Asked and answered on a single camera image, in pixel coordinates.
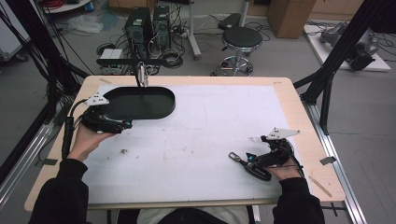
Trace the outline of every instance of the aluminum frame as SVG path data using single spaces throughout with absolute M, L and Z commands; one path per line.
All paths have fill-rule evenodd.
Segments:
M 0 186 L 0 211 L 8 201 L 15 188 L 19 185 L 27 170 L 31 167 L 40 149 L 46 144 L 54 128 L 53 120 L 42 125 L 29 147 L 23 152 L 22 156 L 8 174 L 6 180 Z
M 337 151 L 335 150 L 334 145 L 332 144 L 332 139 L 330 138 L 329 135 L 323 132 L 322 128 L 320 127 L 319 124 L 320 112 L 318 111 L 317 106 L 308 105 L 305 102 L 302 103 L 304 105 L 306 113 L 308 114 L 309 118 L 311 118 L 311 122 L 318 134 L 320 142 L 323 145 L 323 148 L 325 149 L 327 156 L 329 157 L 333 156 L 337 159 L 337 161 L 334 162 L 332 166 L 335 172 L 337 173 L 338 179 L 340 180 L 341 186 L 343 187 L 344 192 L 346 194 L 346 199 L 344 200 L 344 203 L 346 205 L 346 209 L 349 213 L 352 223 L 366 224 L 367 223 L 366 218 L 364 217 L 364 214 L 361 211 L 361 207 L 358 203 L 358 199 L 356 198 L 355 193 L 353 192 L 353 189 L 350 186 L 350 183 L 347 179 L 347 175 L 338 158 Z

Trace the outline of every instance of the black tray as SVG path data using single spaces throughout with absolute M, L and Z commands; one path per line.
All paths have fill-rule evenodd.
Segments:
M 107 92 L 101 105 L 109 119 L 163 119 L 175 109 L 175 95 L 164 87 L 119 87 Z

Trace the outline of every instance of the black bracket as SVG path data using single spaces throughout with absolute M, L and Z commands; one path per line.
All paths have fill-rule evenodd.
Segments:
M 295 89 L 311 83 L 307 91 L 301 94 L 301 100 L 307 102 L 309 105 L 315 105 L 318 97 L 323 92 L 319 125 L 325 134 L 329 134 L 327 122 L 332 93 L 332 80 L 335 73 L 347 58 L 347 55 L 354 49 L 354 46 L 356 46 L 364 32 L 366 32 L 371 23 L 378 17 L 382 7 L 387 2 L 388 0 L 363 1 L 358 12 L 355 14 L 343 35 L 330 52 L 329 57 L 319 70 L 293 83 Z

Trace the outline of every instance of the floor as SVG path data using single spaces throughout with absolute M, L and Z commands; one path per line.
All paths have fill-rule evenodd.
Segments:
M 54 16 L 59 26 L 64 26 L 68 19 L 80 14 L 88 14 L 77 9 Z M 89 15 L 99 19 L 107 13 L 106 4 L 99 5 Z M 98 34 L 77 31 L 64 34 L 67 41 L 78 53 L 85 64 L 95 73 L 101 69 L 95 60 L 99 58 L 96 49 L 101 44 L 116 41 L 121 35 L 121 27 L 126 16 L 117 14 L 108 17 L 105 30 Z M 195 18 L 196 27 L 201 33 L 216 33 L 217 23 L 212 17 Z M 247 22 L 256 21 L 268 25 L 265 18 L 249 17 Z M 288 77 L 293 82 L 316 72 L 320 63 L 305 36 L 298 39 L 278 39 L 271 31 L 263 31 L 269 41 L 249 56 L 255 65 L 256 77 Z M 197 35 L 202 58 L 195 61 L 190 44 L 185 41 L 186 53 L 182 56 L 183 65 L 177 69 L 161 68 L 158 76 L 209 76 L 218 62 L 226 56 L 233 55 L 223 48 L 220 35 Z M 396 37 L 387 35 L 396 43 Z M 395 48 L 386 50 L 396 53 Z M 90 71 L 67 47 L 66 53 L 71 63 Z M 356 194 L 367 223 L 391 224 L 396 220 L 396 56 L 384 50 L 378 55 L 389 60 L 392 68 L 383 72 L 352 72 L 340 70 L 333 81 L 332 100 L 329 114 L 329 132 L 343 164 L 349 182 Z M 32 60 L 22 63 L 11 60 L 0 64 L 0 162 L 3 163 L 10 151 L 16 146 L 33 119 L 42 109 L 45 100 L 46 82 L 35 69 Z M 303 93 L 306 87 L 297 92 Z M 43 157 L 50 149 L 50 144 L 43 150 Z M 1 223 L 27 223 L 30 213 L 24 211 L 23 204 L 38 175 L 39 168 L 32 165 L 17 185 L 11 197 L 0 211 Z M 260 206 L 262 223 L 272 223 L 272 207 Z M 324 210 L 327 223 L 351 223 L 346 211 Z M 89 211 L 88 220 L 95 224 L 106 223 L 106 211 Z

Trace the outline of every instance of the hand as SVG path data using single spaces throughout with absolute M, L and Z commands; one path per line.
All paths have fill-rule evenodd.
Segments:
M 89 130 L 83 124 L 78 125 L 76 140 L 67 159 L 85 161 L 99 144 L 108 137 L 114 136 L 114 133 L 96 133 Z
M 294 161 L 291 158 L 289 158 L 289 160 L 282 166 L 265 167 L 264 169 L 271 173 L 271 175 L 274 175 L 279 181 L 288 178 L 301 177 L 296 164 L 294 164 Z

